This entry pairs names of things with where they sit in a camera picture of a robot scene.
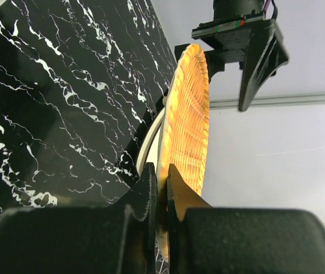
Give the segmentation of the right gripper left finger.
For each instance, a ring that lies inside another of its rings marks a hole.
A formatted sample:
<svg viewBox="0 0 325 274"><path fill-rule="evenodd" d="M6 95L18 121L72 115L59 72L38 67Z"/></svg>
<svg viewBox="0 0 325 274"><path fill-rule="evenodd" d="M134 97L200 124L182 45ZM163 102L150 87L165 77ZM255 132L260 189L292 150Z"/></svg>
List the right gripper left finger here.
<svg viewBox="0 0 325 274"><path fill-rule="evenodd" d="M7 209L0 273L155 273L156 213L152 163L108 207Z"/></svg>

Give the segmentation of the orange wicker plate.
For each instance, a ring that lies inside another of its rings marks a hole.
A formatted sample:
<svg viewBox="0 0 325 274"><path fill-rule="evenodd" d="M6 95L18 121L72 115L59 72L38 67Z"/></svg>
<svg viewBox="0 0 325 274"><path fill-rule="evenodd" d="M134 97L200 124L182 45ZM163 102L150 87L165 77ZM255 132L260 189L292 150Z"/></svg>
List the orange wicker plate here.
<svg viewBox="0 0 325 274"><path fill-rule="evenodd" d="M187 45L168 89L158 147L156 174L160 217L157 243L165 261L169 261L166 216L168 168L174 164L187 185L196 194L202 194L208 150L209 96L204 51L198 44Z"/></svg>

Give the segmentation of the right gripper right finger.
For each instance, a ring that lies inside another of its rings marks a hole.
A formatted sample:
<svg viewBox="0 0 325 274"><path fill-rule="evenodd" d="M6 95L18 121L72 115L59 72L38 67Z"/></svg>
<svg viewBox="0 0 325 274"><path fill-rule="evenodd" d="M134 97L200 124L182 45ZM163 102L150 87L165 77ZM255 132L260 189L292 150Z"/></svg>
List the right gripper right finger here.
<svg viewBox="0 0 325 274"><path fill-rule="evenodd" d="M212 207L175 165L167 227L170 273L325 273L325 227L313 213Z"/></svg>

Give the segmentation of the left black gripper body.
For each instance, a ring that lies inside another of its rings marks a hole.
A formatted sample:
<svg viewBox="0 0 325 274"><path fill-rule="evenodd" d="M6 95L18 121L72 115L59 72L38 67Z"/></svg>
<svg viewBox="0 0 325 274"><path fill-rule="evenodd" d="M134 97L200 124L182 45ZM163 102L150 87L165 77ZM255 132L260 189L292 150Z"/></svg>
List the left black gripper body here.
<svg viewBox="0 0 325 274"><path fill-rule="evenodd" d="M248 45L248 24L269 19L277 20L274 1L214 1L214 19L192 29L191 38L211 47L205 52L210 74L225 70L228 63L238 63L242 70Z"/></svg>

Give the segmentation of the white black-rimmed square plate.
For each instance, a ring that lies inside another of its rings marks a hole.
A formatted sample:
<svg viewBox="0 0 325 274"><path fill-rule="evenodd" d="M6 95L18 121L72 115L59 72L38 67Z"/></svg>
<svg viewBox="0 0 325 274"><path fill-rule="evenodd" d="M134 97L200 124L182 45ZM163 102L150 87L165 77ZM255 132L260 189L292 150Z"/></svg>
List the white black-rimmed square plate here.
<svg viewBox="0 0 325 274"><path fill-rule="evenodd" d="M142 142L141 148L139 150L136 169L138 175L142 174L143 167L146 163L153 163L154 167L157 168L158 162L158 151L160 146L160 131L162 127L162 122L164 120L165 106L167 102L167 96L162 97L162 110L158 113L157 117L154 119L151 127L149 128L145 139Z"/></svg>

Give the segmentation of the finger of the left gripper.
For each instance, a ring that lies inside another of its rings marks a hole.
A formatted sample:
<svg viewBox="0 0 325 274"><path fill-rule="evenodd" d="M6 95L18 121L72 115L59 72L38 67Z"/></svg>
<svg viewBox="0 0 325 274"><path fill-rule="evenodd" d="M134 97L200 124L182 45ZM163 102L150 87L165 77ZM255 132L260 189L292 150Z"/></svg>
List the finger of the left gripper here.
<svg viewBox="0 0 325 274"><path fill-rule="evenodd" d="M275 19L255 21L248 24L249 37L246 47L238 110L248 110L264 82L277 69L289 61L283 46L283 35Z"/></svg>

